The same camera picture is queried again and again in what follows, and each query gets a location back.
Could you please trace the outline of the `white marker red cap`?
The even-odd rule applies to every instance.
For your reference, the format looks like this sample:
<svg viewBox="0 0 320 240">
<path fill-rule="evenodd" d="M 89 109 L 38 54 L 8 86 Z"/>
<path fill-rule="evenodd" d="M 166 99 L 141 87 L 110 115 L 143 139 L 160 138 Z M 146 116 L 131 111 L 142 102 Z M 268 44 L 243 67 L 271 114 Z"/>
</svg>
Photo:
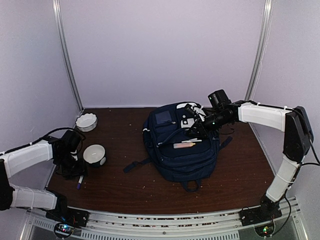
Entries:
<svg viewBox="0 0 320 240">
<path fill-rule="evenodd" d="M 181 143 L 197 143 L 202 141 L 203 141 L 202 139 L 189 139 L 189 140 L 181 141 Z"/>
</svg>

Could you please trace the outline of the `white marker blue cap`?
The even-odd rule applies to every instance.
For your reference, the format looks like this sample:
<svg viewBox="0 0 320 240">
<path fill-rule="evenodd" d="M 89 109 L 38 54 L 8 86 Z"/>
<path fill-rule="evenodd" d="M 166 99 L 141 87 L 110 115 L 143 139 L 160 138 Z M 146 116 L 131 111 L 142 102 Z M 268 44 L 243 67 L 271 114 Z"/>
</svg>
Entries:
<svg viewBox="0 0 320 240">
<path fill-rule="evenodd" d="M 76 187 L 77 190 L 80 190 L 80 189 L 81 189 L 81 185 L 82 185 L 83 179 L 84 179 L 84 176 L 81 175 L 81 176 L 79 177 L 78 182 L 77 182 L 77 187 Z"/>
</svg>

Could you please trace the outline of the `pink white correction stick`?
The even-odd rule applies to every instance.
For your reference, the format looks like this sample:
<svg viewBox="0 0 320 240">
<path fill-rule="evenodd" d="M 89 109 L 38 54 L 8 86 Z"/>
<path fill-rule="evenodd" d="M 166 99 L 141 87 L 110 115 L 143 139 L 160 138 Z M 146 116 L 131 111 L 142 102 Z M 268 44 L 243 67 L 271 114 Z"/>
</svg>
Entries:
<svg viewBox="0 0 320 240">
<path fill-rule="evenodd" d="M 194 142 L 181 142 L 181 143 L 174 143 L 173 148 L 174 149 L 183 149 L 183 148 L 191 148 L 195 145 Z"/>
</svg>

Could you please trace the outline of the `navy blue student backpack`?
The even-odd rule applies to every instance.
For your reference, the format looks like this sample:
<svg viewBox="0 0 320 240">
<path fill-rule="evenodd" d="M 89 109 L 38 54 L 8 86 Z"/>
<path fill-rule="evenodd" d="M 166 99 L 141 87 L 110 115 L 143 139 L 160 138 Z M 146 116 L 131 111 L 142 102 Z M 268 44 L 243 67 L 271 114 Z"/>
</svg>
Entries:
<svg viewBox="0 0 320 240">
<path fill-rule="evenodd" d="M 132 162 L 123 169 L 124 173 L 138 165 L 153 163 L 166 180 L 181 183 L 187 192 L 196 192 L 201 181 L 210 177 L 216 167 L 219 151 L 232 141 L 232 137 L 221 142 L 220 136 L 187 136 L 186 131 L 194 123 L 194 116 L 185 110 L 188 103 L 200 106 L 195 102 L 178 102 L 150 112 L 142 126 L 143 143 L 148 157 Z M 173 148 L 173 144 L 191 139 L 202 141 L 195 142 L 189 148 Z"/>
</svg>

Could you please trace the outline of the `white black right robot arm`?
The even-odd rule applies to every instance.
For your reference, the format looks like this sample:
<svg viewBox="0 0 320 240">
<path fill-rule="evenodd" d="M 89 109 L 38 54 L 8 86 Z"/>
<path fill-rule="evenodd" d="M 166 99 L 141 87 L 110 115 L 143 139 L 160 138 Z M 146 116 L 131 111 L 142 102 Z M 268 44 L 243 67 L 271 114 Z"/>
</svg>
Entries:
<svg viewBox="0 0 320 240">
<path fill-rule="evenodd" d="M 187 103 L 185 110 L 194 118 L 189 133 L 197 138 L 231 123 L 246 123 L 253 129 L 266 158 L 271 164 L 274 179 L 260 199 L 259 206 L 240 211 L 243 226 L 270 222 L 282 213 L 280 202 L 295 183 L 304 160 L 314 152 L 314 134 L 304 107 L 276 106 L 253 100 L 231 101 L 224 90 L 208 96 L 212 113 L 203 115 L 201 107 Z"/>
</svg>

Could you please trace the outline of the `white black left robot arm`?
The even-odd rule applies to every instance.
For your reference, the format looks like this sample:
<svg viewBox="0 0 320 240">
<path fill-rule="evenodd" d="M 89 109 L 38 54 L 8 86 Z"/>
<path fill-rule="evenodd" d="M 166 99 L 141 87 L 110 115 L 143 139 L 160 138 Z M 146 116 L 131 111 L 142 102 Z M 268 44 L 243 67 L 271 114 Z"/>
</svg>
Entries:
<svg viewBox="0 0 320 240">
<path fill-rule="evenodd" d="M 88 174 L 85 161 L 78 150 L 86 137 L 71 127 L 63 128 L 63 136 L 52 136 L 52 132 L 35 141 L 0 153 L 0 209 L 39 209 L 48 219 L 84 228 L 89 212 L 68 206 L 67 197 L 54 190 L 33 189 L 9 181 L 14 175 L 35 170 L 36 166 L 52 163 L 58 175 L 65 180 L 82 178 Z"/>
</svg>

